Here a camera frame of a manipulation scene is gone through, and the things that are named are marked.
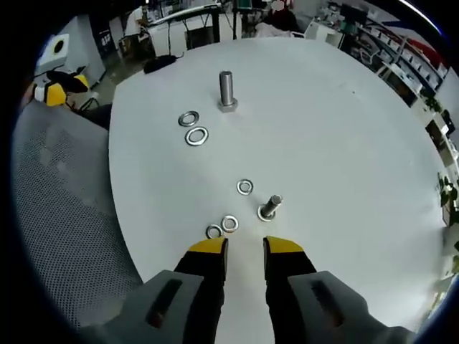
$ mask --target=mesh seat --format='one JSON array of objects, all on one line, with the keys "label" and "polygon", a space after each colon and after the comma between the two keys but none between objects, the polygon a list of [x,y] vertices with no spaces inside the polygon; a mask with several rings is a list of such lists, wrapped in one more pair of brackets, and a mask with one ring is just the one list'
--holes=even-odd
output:
[{"label": "mesh seat", "polygon": [[31,102],[11,153],[18,225],[48,293],[77,328],[111,319],[141,278],[115,214],[108,132]]}]

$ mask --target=silver washer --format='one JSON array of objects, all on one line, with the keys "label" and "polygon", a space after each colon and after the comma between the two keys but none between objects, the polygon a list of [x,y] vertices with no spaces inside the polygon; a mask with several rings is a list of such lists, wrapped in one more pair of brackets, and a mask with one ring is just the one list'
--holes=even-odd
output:
[{"label": "silver washer", "polygon": [[[197,131],[200,131],[202,133],[202,138],[201,138],[201,140],[198,140],[198,141],[192,141],[191,140],[191,135],[193,135],[193,133],[195,133]],[[193,129],[190,129],[190,130],[188,130],[188,132],[185,135],[186,143],[188,143],[189,145],[192,145],[194,147],[196,147],[197,145],[201,145],[204,142],[206,142],[207,138],[209,138],[209,132],[204,127],[195,127]]]},{"label": "silver washer", "polygon": [[[191,122],[185,122],[185,118],[188,116],[193,116],[193,120]],[[196,111],[187,111],[186,113],[182,113],[179,117],[179,124],[182,127],[192,127],[196,123],[198,123],[199,120],[199,113]]]},{"label": "silver washer", "polygon": [[[242,187],[246,185],[248,189],[246,191],[242,190]],[[253,190],[253,183],[249,179],[241,179],[237,182],[237,192],[239,192],[243,196],[250,195]]]},{"label": "silver washer", "polygon": [[[232,227],[232,228],[228,228],[227,227],[227,221],[233,221],[235,223],[235,225]],[[227,233],[232,233],[234,231],[236,231],[236,229],[239,228],[239,221],[233,216],[233,215],[226,215],[223,219],[222,219],[222,229],[223,231],[227,232]]]},{"label": "silver washer", "polygon": [[[212,236],[211,230],[216,229],[218,231],[218,236]],[[211,224],[206,228],[206,237],[209,239],[215,239],[223,237],[223,229],[218,224]]]},{"label": "silver washer", "polygon": [[264,206],[265,206],[265,205],[262,204],[261,206],[258,207],[258,210],[257,210],[258,218],[259,218],[261,221],[264,221],[264,222],[271,222],[271,220],[274,219],[275,212],[274,212],[270,217],[264,217],[264,216],[261,214],[261,209],[262,209]]}]

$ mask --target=metal bolt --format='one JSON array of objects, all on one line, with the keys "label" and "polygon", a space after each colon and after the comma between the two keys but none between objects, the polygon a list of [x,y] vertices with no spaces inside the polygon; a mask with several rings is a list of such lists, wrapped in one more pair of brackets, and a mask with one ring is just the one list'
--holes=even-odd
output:
[{"label": "metal bolt", "polygon": [[220,72],[220,101],[219,109],[224,113],[235,111],[237,99],[233,96],[232,73],[229,70]]},{"label": "metal bolt", "polygon": [[271,221],[275,216],[275,211],[282,204],[282,196],[271,196],[266,204],[258,207],[258,217],[262,221]]}]

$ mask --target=computer monitor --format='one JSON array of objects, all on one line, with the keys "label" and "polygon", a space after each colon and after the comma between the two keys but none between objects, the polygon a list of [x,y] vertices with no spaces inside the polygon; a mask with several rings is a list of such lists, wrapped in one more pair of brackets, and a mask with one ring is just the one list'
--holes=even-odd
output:
[{"label": "computer monitor", "polygon": [[366,23],[366,12],[362,11],[361,9],[356,9],[355,7],[342,4],[339,13],[345,18],[347,23]]}]

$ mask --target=white round table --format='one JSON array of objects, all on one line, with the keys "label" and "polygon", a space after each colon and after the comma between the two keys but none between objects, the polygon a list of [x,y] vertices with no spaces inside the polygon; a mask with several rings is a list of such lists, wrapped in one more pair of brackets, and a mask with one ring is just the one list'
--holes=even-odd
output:
[{"label": "white round table", "polygon": [[[235,113],[221,113],[219,72],[231,70]],[[209,131],[191,147],[180,114]],[[173,269],[231,214],[217,343],[274,343],[262,238],[300,244],[364,296],[387,325],[415,328],[439,275],[443,165],[422,124],[382,80],[343,52],[304,39],[243,39],[189,51],[115,91],[110,124],[115,207],[147,281]],[[236,190],[240,179],[253,192]],[[257,207],[273,194],[275,220]]]}]

